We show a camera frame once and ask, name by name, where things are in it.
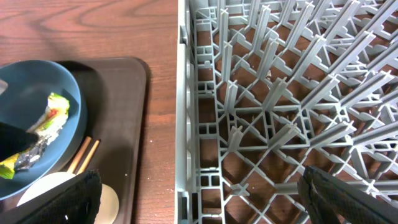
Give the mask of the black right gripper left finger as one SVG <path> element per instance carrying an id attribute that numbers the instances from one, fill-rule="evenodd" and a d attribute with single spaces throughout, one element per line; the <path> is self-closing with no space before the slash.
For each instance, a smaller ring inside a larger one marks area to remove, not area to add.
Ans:
<path id="1" fill-rule="evenodd" d="M 1 214 L 7 223 L 94 223 L 100 208 L 102 181 L 89 170 Z"/>

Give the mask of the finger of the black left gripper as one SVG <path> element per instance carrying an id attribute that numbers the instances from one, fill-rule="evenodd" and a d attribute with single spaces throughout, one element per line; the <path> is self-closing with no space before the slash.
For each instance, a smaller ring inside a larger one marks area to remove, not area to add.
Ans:
<path id="1" fill-rule="evenodd" d="M 1 123 L 0 128 L 0 144 L 1 157 L 4 161 L 14 154 L 20 153 L 39 140 L 39 136 L 35 133 L 29 133 L 23 129 Z"/>

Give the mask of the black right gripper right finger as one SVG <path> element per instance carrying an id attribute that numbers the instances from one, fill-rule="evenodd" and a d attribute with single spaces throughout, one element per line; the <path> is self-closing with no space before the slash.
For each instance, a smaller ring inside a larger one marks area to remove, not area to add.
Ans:
<path id="1" fill-rule="evenodd" d="M 325 171 L 307 166 L 298 194 L 312 223 L 397 223 L 397 209 Z"/>

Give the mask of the yellow green snack wrapper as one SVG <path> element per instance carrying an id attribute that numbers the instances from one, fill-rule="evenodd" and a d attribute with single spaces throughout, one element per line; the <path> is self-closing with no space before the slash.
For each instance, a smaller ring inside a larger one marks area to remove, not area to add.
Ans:
<path id="1" fill-rule="evenodd" d="M 48 96 L 44 114 L 27 132 L 23 132 L 38 139 L 1 161 L 3 179 L 13 179 L 16 172 L 30 169 L 41 159 L 45 149 L 54 142 L 67 122 L 69 109 L 70 102 L 63 96 L 56 93 Z"/>

